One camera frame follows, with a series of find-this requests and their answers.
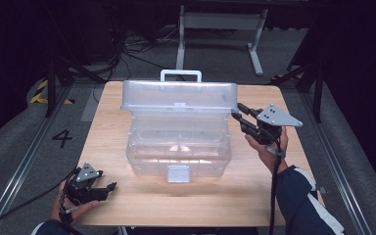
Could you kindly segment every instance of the desk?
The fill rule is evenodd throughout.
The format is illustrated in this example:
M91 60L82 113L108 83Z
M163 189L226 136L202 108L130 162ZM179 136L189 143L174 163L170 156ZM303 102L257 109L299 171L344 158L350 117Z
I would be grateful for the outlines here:
M234 118L229 119L232 161L221 177L194 177L191 183L170 184L165 178L137 176L125 158L131 114L122 111L122 82L105 86L78 165L88 162L103 170L94 187L117 182L106 202L78 224L123 226L268 226L269 170L244 139ZM238 102L255 109L273 103L287 111L275 86L239 85ZM288 127L287 161L311 174L298 134ZM276 209L275 225L284 225Z

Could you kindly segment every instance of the transparent plastic box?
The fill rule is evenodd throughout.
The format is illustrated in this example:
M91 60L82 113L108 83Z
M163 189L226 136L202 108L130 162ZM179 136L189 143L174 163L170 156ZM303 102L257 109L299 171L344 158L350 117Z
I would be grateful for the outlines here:
M198 82L165 81L169 73L195 74ZM125 81L121 108L132 113L126 158L138 175L189 182L222 175L231 160L234 83L201 82L195 70L163 70L161 81Z

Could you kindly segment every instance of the white desk frame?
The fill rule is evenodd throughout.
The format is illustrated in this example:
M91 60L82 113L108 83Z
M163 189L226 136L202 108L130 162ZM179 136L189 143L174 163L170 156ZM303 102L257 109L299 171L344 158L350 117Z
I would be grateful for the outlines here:
M248 50L252 58L256 75L263 75L260 65L258 48L261 32L264 27L267 10L262 10L260 14L219 14L219 13L185 13L184 6L181 6L179 14L179 45L176 57L176 69L183 70L185 56L185 28L215 28L215 29L238 29L255 30L256 37L253 43L248 43Z

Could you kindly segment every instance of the hand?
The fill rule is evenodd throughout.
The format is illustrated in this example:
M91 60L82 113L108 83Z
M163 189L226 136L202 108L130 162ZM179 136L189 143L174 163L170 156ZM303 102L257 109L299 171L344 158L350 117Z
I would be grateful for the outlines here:
M60 184L58 196L57 196L56 200L54 200L53 207L51 209L50 219L56 219L56 220L61 221L60 216L59 216L59 202L60 202L60 197L62 195L62 191L64 189L65 184L66 184L66 180L63 181ZM71 216L72 216L72 219L73 219L72 223L74 223L77 218L79 218L83 214L89 212L94 207L96 207L96 205L98 203L99 203L99 201L88 202L86 204L80 205L77 210L72 211L71 212ZM64 207L66 209L71 209L71 208L75 208L76 205L73 204L68 198L65 198Z
M265 145L259 144L258 141L255 140L251 135L246 134L245 136L246 140L249 142L249 145L258 151L258 156L260 157L261 161L265 164L265 166L270 170L270 172L273 174L274 170L274 163L276 162L276 156L269 153L266 149ZM280 148L283 149L286 152L286 149L288 148L288 135L286 133L286 127L282 126L282 135L280 136ZM277 145L276 143L273 143L271 147L276 150ZM280 166L277 170L277 173L282 172L284 169L286 169L288 165L286 164L284 158L282 159L282 162L280 163Z

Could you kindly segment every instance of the person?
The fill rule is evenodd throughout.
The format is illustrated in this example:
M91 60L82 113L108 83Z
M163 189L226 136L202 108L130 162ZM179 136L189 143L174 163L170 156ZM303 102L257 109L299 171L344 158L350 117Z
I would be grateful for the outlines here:
M282 158L277 172L273 172L276 158L271 154L265 145L259 144L251 135L245 135L249 145L258 151L258 157L270 170L277 173L276 199L280 211L286 220L286 234L299 235L333 235L345 234L341 223L330 214L315 198L316 188L314 180L303 169L294 165L288 166L285 158ZM287 153L289 137L286 127L282 127L280 136L280 148ZM271 148L276 150L277 145L273 143ZM59 197L64 183L60 186ZM76 220L86 212L91 211L97 201L81 205L72 212L72 218ZM31 235L67 235L68 230L59 218L59 200L56 199L50 219L38 225ZM73 204L66 199L65 207L70 208Z
M66 180L60 184L58 195L51 208L50 218L45 222L38 224L32 231L31 235L70 235L69 229L61 222L59 216L59 201L65 184ZM99 201L88 202L80 205L76 210L73 210L71 212L72 224L74 224L80 216L94 209L98 203ZM72 209L75 208L75 204L73 204L68 198L65 198L64 207L66 209Z

